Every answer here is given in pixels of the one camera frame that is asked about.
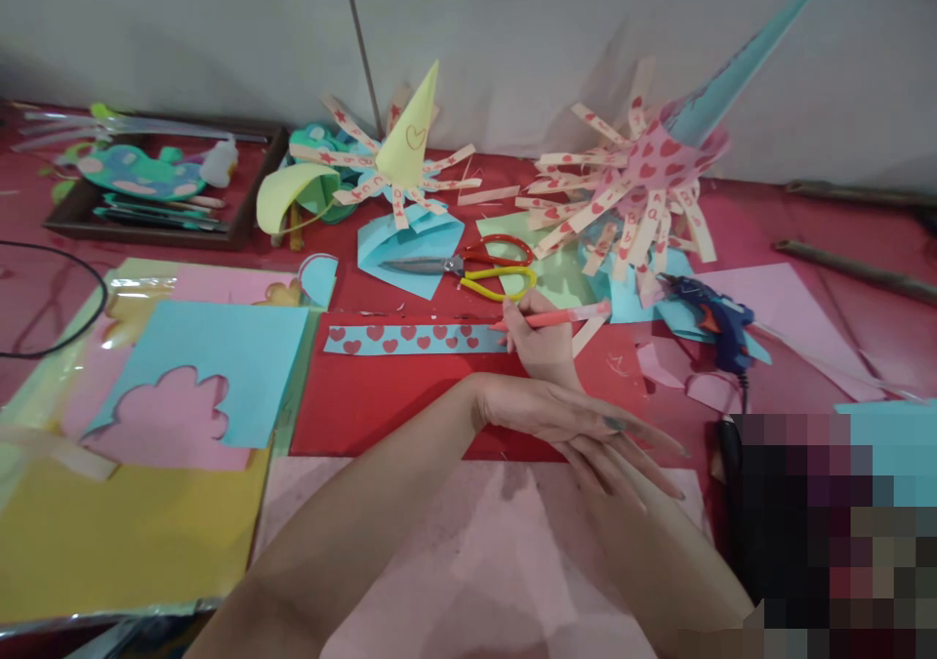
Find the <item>paper hat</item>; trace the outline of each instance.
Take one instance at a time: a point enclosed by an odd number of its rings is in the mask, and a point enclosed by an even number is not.
[[[417,92],[413,94],[375,158],[378,172],[385,176],[391,185],[415,188],[424,182],[423,164],[427,152],[427,134],[432,118],[432,101],[436,93],[438,70],[439,62],[436,62],[417,88]]]

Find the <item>blue paper strip with hearts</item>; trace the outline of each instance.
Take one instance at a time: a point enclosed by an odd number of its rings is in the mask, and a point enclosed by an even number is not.
[[[504,352],[498,344],[504,336],[488,325],[355,325],[332,327],[325,351],[355,356]]]

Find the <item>black cable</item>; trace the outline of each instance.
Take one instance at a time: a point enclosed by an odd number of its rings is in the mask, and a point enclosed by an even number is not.
[[[91,327],[91,325],[94,324],[94,321],[98,319],[98,317],[101,315],[102,312],[104,312],[104,308],[107,306],[107,286],[104,284],[104,279],[101,278],[98,272],[95,271],[91,267],[91,265],[86,264],[85,262],[83,262],[78,257],[74,256],[73,254],[60,251],[59,249],[53,249],[52,247],[44,247],[41,244],[30,244],[28,242],[11,242],[11,241],[6,241],[4,239],[0,239],[0,244],[4,244],[6,246],[22,247],[24,249],[38,249],[40,251],[47,251],[47,252],[51,252],[52,254],[58,254],[59,256],[64,256],[66,259],[73,261],[75,264],[77,264],[78,266],[80,266],[81,268],[89,272],[94,278],[98,280],[98,285],[101,286],[101,303],[98,305],[98,308],[95,310],[95,313],[73,335],[71,335],[67,339],[62,340],[61,342],[56,344],[54,347],[49,347],[48,349],[42,350],[42,351],[34,351],[33,353],[11,353],[8,351],[0,351],[0,358],[42,358],[43,356],[47,356],[48,354],[51,354],[55,351],[64,349],[65,347],[70,345],[72,342],[74,342],[76,339],[81,337],[81,335],[84,334],[85,330]]]

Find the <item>pink marker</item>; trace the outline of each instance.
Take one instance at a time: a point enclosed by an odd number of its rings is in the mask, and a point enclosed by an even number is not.
[[[608,301],[595,303],[590,306],[581,306],[579,308],[569,308],[557,310],[556,312],[541,312],[540,314],[528,315],[527,324],[531,327],[550,327],[554,324],[563,324],[564,322],[582,322],[591,317],[600,315],[609,315],[612,313],[612,304]],[[502,322],[495,322],[488,329],[498,332],[507,332],[508,326]]]

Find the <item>green paper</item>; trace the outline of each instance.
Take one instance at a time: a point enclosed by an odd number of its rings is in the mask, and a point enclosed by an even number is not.
[[[552,228],[530,230],[527,228],[527,213],[478,220],[478,231],[482,236],[489,234],[510,234],[523,239],[531,247],[540,243],[552,231]],[[573,242],[541,261],[535,260],[530,265],[540,279],[537,290],[549,298],[559,309],[577,308],[595,302],[595,295],[583,275],[579,263],[578,245]],[[521,259],[520,251],[510,244],[493,243],[486,245],[489,254],[497,257]],[[526,276],[501,276],[501,284],[508,294],[523,290],[527,283]]]

